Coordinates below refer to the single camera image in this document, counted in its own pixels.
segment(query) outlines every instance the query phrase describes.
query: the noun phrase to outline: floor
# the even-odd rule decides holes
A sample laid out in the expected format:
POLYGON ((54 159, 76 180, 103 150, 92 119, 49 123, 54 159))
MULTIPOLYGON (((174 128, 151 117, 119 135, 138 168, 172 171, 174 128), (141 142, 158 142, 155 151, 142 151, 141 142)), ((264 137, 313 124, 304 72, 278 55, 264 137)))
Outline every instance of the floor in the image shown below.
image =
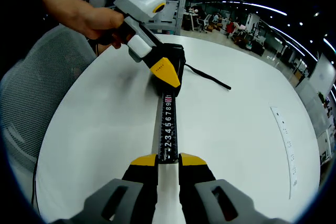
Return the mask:
POLYGON ((205 32, 200 33, 199 31, 185 31, 181 29, 181 35, 202 40, 208 40, 214 43, 221 44, 223 46, 231 47, 233 49, 242 51, 278 69, 286 77, 286 79, 293 87, 296 87, 296 85, 299 83, 299 80, 293 74, 293 70, 287 67, 283 62, 281 62, 273 52, 265 50, 264 54, 260 56, 254 52, 242 49, 238 47, 236 44, 234 44, 232 39, 228 39, 224 34, 221 34, 217 30, 213 30, 212 32, 208 31, 207 33, 205 32))

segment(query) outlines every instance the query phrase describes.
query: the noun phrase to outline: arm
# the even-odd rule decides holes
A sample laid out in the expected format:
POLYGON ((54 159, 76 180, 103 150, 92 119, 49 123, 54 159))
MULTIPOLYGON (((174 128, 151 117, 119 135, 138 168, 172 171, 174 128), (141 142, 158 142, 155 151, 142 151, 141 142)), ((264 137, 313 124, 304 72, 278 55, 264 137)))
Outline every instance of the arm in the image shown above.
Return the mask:
MULTIPOLYGON (((94 8, 82 0, 43 0, 47 12, 63 25, 80 32, 90 39, 99 38, 104 30, 118 28, 123 15, 108 8, 94 8)), ((120 47, 114 36, 112 45, 120 47)))

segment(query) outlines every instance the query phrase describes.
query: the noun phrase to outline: power outlet strip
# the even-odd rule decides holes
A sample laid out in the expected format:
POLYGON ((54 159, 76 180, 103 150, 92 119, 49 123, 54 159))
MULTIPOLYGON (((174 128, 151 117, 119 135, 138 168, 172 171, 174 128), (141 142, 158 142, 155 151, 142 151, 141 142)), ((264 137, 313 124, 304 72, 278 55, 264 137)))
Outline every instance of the power outlet strip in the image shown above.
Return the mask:
POLYGON ((277 107, 271 107, 271 110, 273 112, 273 115, 275 117, 275 120, 278 123, 282 140, 285 144, 285 149, 287 153, 287 160, 288 160, 288 167, 289 167, 289 182, 290 182, 290 188, 289 188, 289 199, 293 196, 293 193, 298 186, 298 180, 297 180, 297 168, 295 166, 295 155, 294 155, 294 149, 292 142, 289 137, 288 128, 286 127, 286 121, 282 118, 279 109, 277 107))

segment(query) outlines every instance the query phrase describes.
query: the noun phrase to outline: mesh chair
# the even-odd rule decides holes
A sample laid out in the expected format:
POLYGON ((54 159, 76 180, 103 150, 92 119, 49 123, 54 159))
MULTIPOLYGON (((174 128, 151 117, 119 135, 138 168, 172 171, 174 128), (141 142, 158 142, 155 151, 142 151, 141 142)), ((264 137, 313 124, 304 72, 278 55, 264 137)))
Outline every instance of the mesh chair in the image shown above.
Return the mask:
POLYGON ((199 32, 204 31, 204 29, 206 29, 206 27, 209 25, 209 19, 211 18, 211 14, 208 14, 205 19, 197 19, 197 23, 199 24, 199 27, 197 29, 199 29, 199 32))
POLYGON ((85 36, 60 25, 45 33, 26 58, 4 75, 1 134, 10 159, 20 169, 33 172, 54 112, 95 58, 85 36))

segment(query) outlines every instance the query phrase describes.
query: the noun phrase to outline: white table surface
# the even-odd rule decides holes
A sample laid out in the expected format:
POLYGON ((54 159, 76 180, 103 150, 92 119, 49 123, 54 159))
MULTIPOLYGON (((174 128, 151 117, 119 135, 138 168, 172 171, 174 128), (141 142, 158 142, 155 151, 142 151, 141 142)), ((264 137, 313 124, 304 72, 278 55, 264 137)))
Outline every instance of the white table surface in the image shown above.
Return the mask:
MULTIPOLYGON (((319 150, 290 83, 238 50, 183 36, 159 38, 183 45, 187 63, 232 86, 227 91, 185 67, 176 99, 178 151, 206 160, 217 179, 252 198, 267 217, 300 216, 318 190, 319 150), (290 200, 286 151, 270 106, 287 120, 295 150, 298 187, 290 200)), ((86 197, 151 153, 158 98, 149 78, 126 46, 110 47, 68 91, 38 160, 37 199, 45 220, 72 217, 86 197)))

